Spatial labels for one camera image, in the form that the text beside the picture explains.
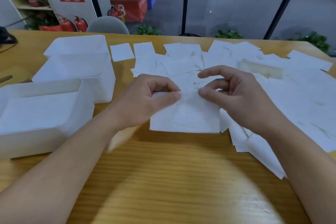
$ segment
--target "red fire extinguisher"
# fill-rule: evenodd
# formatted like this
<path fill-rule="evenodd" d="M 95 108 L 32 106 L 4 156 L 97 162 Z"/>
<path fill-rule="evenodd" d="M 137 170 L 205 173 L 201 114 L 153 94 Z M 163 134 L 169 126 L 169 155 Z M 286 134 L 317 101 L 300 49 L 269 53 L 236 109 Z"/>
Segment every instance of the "red fire extinguisher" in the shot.
<path fill-rule="evenodd" d="M 75 24 L 79 32 L 86 32 L 87 30 L 87 23 L 85 19 L 78 17 L 75 15 Z"/>
<path fill-rule="evenodd" d="M 122 20 L 120 17 L 122 14 L 123 12 L 116 5 L 112 5 L 111 9 L 107 12 L 108 16 L 116 17 L 119 20 Z"/>
<path fill-rule="evenodd" d="M 72 23 L 72 21 L 68 20 L 67 18 L 57 14 L 59 17 L 61 17 L 60 19 L 60 25 L 62 28 L 62 31 L 65 32 L 77 32 L 75 25 Z"/>

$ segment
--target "white plastic box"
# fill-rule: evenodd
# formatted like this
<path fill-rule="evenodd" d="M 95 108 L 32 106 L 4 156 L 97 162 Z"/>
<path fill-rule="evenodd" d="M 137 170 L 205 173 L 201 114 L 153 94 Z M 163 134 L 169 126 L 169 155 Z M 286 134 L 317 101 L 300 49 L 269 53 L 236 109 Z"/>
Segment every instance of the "white plastic box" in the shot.
<path fill-rule="evenodd" d="M 95 104 L 112 100 L 116 77 L 108 53 L 52 56 L 32 81 L 48 82 L 74 78 L 80 78 L 89 85 Z"/>
<path fill-rule="evenodd" d="M 92 118 L 94 107 L 81 79 L 0 88 L 0 158 L 56 150 Z"/>
<path fill-rule="evenodd" d="M 74 53 L 109 53 L 109 48 L 104 35 L 60 37 L 51 43 L 44 55 L 50 58 Z"/>

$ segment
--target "person's right hand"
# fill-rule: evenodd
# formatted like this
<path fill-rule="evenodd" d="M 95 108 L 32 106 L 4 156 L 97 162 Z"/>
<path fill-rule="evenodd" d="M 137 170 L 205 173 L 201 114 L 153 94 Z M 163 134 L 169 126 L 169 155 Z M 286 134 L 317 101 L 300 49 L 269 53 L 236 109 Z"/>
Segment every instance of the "person's right hand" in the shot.
<path fill-rule="evenodd" d="M 204 69 L 199 78 L 221 75 L 198 90 L 199 95 L 216 103 L 240 126 L 261 135 L 286 119 L 251 73 L 228 66 Z"/>

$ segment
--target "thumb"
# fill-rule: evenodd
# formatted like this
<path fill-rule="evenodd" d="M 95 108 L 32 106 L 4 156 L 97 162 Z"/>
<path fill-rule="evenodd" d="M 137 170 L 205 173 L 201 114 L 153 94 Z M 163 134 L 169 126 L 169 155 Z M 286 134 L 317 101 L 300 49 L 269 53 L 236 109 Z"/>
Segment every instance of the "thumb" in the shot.
<path fill-rule="evenodd" d="M 221 108 L 225 110 L 226 107 L 229 106 L 229 103 L 231 101 L 231 96 L 228 96 L 222 92 L 212 90 L 207 87 L 200 88 L 198 90 L 198 94 L 202 98 L 219 105 Z"/>
<path fill-rule="evenodd" d="M 154 112 L 175 104 L 181 98 L 181 93 L 174 91 L 168 92 L 163 96 L 153 98 Z"/>

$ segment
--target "gray floor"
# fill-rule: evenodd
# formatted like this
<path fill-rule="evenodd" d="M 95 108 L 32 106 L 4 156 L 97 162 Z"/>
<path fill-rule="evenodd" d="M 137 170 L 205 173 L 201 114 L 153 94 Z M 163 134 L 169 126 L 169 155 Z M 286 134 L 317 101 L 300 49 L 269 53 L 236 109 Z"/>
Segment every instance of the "gray floor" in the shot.
<path fill-rule="evenodd" d="M 213 36 L 218 29 L 238 31 L 245 39 L 262 39 L 282 0 L 188 0 L 186 32 Z M 183 0 L 156 0 L 143 24 L 156 26 L 161 35 L 181 33 Z M 336 48 L 336 0 L 291 0 L 272 39 L 317 31 Z M 131 32 L 134 25 L 128 24 Z"/>

